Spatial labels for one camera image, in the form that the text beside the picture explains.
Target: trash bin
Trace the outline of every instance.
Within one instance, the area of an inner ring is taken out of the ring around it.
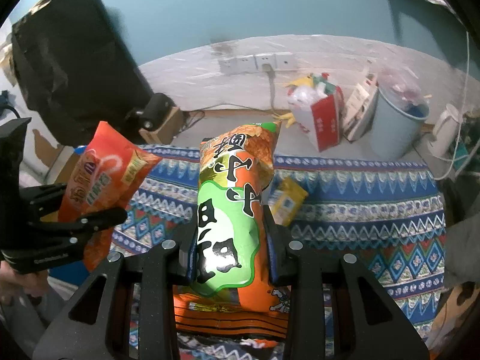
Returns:
[[[387,99],[380,85],[370,145],[384,160],[396,160],[405,154],[429,114],[426,103],[402,111]]]

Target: wall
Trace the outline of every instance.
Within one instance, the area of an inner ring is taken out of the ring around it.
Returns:
[[[21,0],[11,20],[35,2]],[[265,74],[224,76],[217,59],[269,51],[298,53],[300,70],[277,74],[278,108],[287,107],[282,84],[299,74],[329,71],[348,96],[367,60],[384,59],[421,77],[424,94],[433,95],[430,122],[446,103],[461,104],[464,28],[445,8],[422,0],[103,2],[150,85],[182,109],[226,102],[268,109]],[[471,51],[470,74],[480,79],[480,53],[473,44]],[[470,85],[469,103],[477,104],[478,81]]]
[[[38,0],[21,0],[20,19]],[[420,0],[103,0],[137,64],[203,45],[270,35],[341,35],[421,51],[456,68],[465,33],[445,8]],[[474,50],[474,60],[479,53]],[[480,78],[477,63],[471,75]]]

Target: black mount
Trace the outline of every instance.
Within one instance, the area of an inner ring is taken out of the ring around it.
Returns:
[[[59,209],[65,184],[20,188],[19,167],[30,118],[0,126],[0,260],[27,274],[83,259],[83,249],[97,231],[125,222],[123,208],[83,215],[75,222],[42,222]]]
[[[125,120],[138,128],[148,131],[157,130],[169,115],[174,102],[165,93],[155,93],[144,109],[134,108]]]
[[[354,255],[331,258],[304,247],[275,225],[268,206],[263,212],[270,280],[292,286],[283,359],[325,358],[324,283],[332,286],[335,359],[429,358],[415,328]],[[194,279],[196,224],[194,216],[145,254],[109,254],[52,322],[33,359],[128,359],[131,297],[141,283],[139,359],[179,360],[172,286]]]

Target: orange snack bag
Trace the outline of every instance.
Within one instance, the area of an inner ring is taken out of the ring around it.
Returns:
[[[289,291],[268,282],[262,210],[279,129],[243,125],[200,146],[197,274],[175,289],[180,330],[285,336]]]
[[[78,160],[67,184],[59,222],[112,207],[125,208],[148,172],[161,160],[128,141],[107,122],[98,124],[92,142]],[[83,251],[92,271],[109,253],[113,228],[95,233]]]

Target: red and white paper bag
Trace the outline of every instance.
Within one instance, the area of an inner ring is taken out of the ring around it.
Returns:
[[[295,120],[319,152],[340,143],[339,107],[343,102],[337,86],[335,93],[311,105],[290,103]]]

